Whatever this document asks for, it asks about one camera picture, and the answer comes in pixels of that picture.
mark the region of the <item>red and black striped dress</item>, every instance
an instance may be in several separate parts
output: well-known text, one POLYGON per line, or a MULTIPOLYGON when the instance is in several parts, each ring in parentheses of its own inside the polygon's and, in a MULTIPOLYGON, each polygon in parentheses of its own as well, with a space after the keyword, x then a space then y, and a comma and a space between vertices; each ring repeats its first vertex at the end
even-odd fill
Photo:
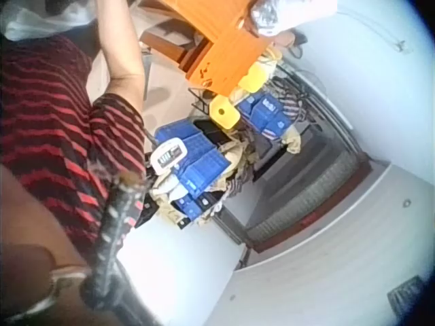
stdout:
POLYGON ((91 64, 63 36, 2 48, 1 163, 85 257, 110 186, 101 171, 145 172, 141 116, 115 94, 90 103, 91 64))

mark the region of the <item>yellow object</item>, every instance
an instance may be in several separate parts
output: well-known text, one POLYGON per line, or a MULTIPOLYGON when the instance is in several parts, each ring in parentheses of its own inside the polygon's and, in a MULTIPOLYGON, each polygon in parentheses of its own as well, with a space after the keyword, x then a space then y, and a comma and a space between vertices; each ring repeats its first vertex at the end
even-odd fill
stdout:
POLYGON ((217 95, 210 102, 210 117, 223 129, 231 129, 240 120, 240 113, 230 103, 228 97, 217 95))
POLYGON ((265 82, 275 71, 277 62, 282 59, 282 53, 273 46, 267 47, 261 57, 249 68, 239 86, 249 93, 255 93, 264 85, 265 82))
POLYGON ((242 87, 242 89, 248 91, 249 93, 255 93, 261 88, 261 86, 264 85, 266 81, 266 70, 264 70, 263 66, 260 63, 255 62, 251 66, 251 68, 249 68, 247 75, 243 76, 243 78, 240 79, 239 86, 242 87))

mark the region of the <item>person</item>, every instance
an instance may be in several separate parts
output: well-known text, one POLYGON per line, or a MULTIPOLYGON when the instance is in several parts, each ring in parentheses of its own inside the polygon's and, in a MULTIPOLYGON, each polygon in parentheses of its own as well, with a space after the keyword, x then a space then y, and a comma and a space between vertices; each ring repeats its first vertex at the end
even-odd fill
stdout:
POLYGON ((145 172, 145 75, 128 3, 94 1, 90 26, 1 42, 2 314, 29 308, 53 278, 89 274, 111 177, 145 172), (99 47, 110 81, 91 104, 99 47))

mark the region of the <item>blue plastic crate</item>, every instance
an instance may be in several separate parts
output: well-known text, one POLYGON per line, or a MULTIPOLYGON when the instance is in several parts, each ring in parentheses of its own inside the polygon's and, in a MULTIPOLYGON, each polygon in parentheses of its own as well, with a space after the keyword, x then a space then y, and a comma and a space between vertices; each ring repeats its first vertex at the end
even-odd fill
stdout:
POLYGON ((252 108, 249 121, 258 132, 262 132, 275 114, 282 109, 282 104, 275 97, 266 94, 252 108))
POLYGON ((180 138, 184 140, 194 134, 202 133, 192 122, 187 119, 167 124, 166 126, 159 127, 154 136, 159 143, 163 143, 172 138, 180 138))
POLYGON ((197 199, 229 165, 230 162, 216 148, 213 148, 188 165, 183 173, 179 173, 178 179, 189 194, 197 199))
POLYGON ((246 118, 251 116, 252 107, 264 96, 262 91, 253 93, 237 105, 237 109, 246 118))
POLYGON ((178 168, 172 171, 193 199, 197 199, 230 165, 216 146, 189 120, 160 127, 155 137, 159 143, 174 137, 183 141, 188 153, 178 163, 178 168))
POLYGON ((273 119, 264 127, 262 135, 270 140, 278 139, 291 126, 292 122, 282 111, 278 111, 273 119))
POLYGON ((203 213, 200 206, 195 203, 191 195, 186 195, 175 202, 181 211, 190 219, 190 221, 195 220, 203 213))
POLYGON ((215 148, 215 145, 201 132, 183 139, 183 143, 188 153, 178 164, 181 172, 184 171, 185 166, 194 163, 202 155, 215 148))

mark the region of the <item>plastic bag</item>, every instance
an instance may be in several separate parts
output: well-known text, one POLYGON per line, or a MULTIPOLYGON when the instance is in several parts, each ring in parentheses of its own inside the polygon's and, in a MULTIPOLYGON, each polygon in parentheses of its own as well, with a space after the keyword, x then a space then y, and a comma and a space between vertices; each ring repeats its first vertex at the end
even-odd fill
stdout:
POLYGON ((11 41, 37 39, 87 25, 95 17, 93 0, 75 1, 57 16, 47 14, 45 0, 9 0, 0 15, 0 31, 11 41))
POLYGON ((337 0, 259 0, 251 9, 251 19, 259 34, 274 36, 336 11, 337 0))

